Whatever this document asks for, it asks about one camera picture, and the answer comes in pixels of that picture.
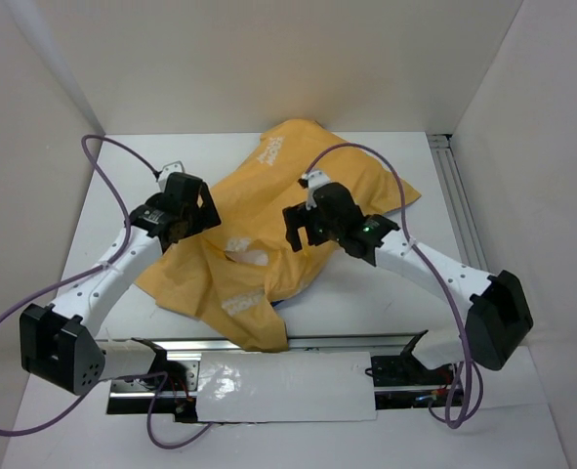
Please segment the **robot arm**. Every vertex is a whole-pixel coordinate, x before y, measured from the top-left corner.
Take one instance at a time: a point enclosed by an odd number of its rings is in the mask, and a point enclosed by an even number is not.
[[[350,192],[322,171],[311,171],[300,181],[309,190],[306,202],[284,209],[286,239],[294,251],[302,249],[299,229],[309,245],[333,240],[352,257],[400,274],[445,300],[427,265],[413,249],[427,254],[452,293],[465,321],[473,359],[498,370],[533,326],[519,280],[507,271],[498,276],[465,266],[415,239],[406,239],[399,226],[381,216],[364,216]],[[412,341],[406,356],[428,369],[461,362],[463,351],[456,327],[425,331]]]
[[[73,284],[47,307],[32,304],[23,311],[21,365],[26,371],[77,396],[100,380],[185,372],[150,341],[94,338],[123,293],[171,244],[221,223],[207,185],[185,174],[181,163],[165,166],[158,184],[162,192],[130,214],[131,236],[114,263],[107,260],[124,242],[126,229],[96,264],[103,267],[100,272]]]

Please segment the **orange cloth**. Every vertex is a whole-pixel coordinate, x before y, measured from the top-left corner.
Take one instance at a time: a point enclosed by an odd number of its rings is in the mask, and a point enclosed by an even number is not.
[[[282,210],[303,202],[297,183],[324,149],[343,142],[315,122],[289,120],[265,132],[260,145],[211,192],[220,226],[173,245],[137,285],[161,308],[205,321],[245,350],[282,351],[286,328],[270,302],[308,286],[337,244],[292,252]],[[365,214],[400,206],[392,175],[359,149],[337,149],[316,166],[346,186]],[[404,184],[407,203],[420,194]]]

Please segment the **white wall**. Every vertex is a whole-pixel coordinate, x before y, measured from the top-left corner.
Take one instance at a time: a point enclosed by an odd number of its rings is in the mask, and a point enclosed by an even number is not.
[[[557,428],[577,468],[577,0],[525,0],[455,132],[492,270],[520,273]]]
[[[0,313],[60,278],[89,180],[79,139],[90,131],[0,2]],[[3,428],[26,378],[14,319],[0,330]]]
[[[37,0],[110,134],[451,133],[521,0]]]

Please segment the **white cable clip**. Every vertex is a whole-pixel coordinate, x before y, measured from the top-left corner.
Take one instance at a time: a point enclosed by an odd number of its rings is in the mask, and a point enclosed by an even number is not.
[[[405,250],[401,252],[401,257],[405,257],[407,253],[409,253],[414,245],[418,242],[418,240],[414,236],[409,236],[409,239],[403,241]]]
[[[331,180],[319,169],[314,169],[308,173],[304,173],[301,179],[308,182],[308,200],[306,201],[306,209],[311,210],[312,208],[316,208],[314,191],[331,183]]]

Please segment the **cable tie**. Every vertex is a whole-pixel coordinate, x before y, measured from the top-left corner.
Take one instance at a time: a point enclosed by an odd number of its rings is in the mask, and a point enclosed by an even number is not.
[[[414,245],[418,242],[418,239],[416,239],[414,236],[409,236],[409,239],[407,239],[404,243],[406,244],[406,248],[403,251],[403,253],[401,254],[401,256],[406,256],[408,252],[410,252],[412,250],[412,248],[414,247]]]

